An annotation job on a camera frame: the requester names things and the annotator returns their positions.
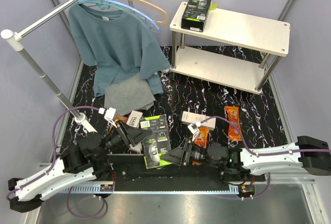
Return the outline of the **black green razor box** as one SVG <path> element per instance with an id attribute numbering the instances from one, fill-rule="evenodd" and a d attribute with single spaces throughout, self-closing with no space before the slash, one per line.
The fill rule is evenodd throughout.
<path id="1" fill-rule="evenodd" d="M 168 121 L 165 114 L 140 118 L 140 128 L 152 133 L 142 142 L 147 169 L 162 168 L 171 163 L 161 156 L 171 150 Z"/>

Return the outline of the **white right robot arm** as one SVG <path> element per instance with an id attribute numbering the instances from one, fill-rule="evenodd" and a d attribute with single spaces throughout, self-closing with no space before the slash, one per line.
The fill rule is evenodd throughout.
<path id="1" fill-rule="evenodd" d="M 225 174 L 233 174 L 241 181 L 265 173 L 293 172 L 304 170 L 315 176 L 330 175 L 330 149 L 327 142 L 299 136 L 297 142 L 283 146 L 248 150 L 229 148 L 212 143 L 208 148 L 184 139 L 179 146 L 160 157 L 177 166 L 190 162 L 205 163 L 219 167 Z"/>

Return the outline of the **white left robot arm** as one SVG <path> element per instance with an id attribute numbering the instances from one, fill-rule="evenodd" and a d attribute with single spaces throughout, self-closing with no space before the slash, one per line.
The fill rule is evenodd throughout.
<path id="1" fill-rule="evenodd" d="M 19 213 L 32 211 L 60 191 L 79 183 L 107 180 L 113 173 L 108 155 L 119 145 L 137 146 L 152 131 L 129 126 L 123 121 L 116 124 L 109 138 L 90 132 L 76 145 L 67 148 L 59 157 L 38 173 L 8 181 L 10 209 Z"/>

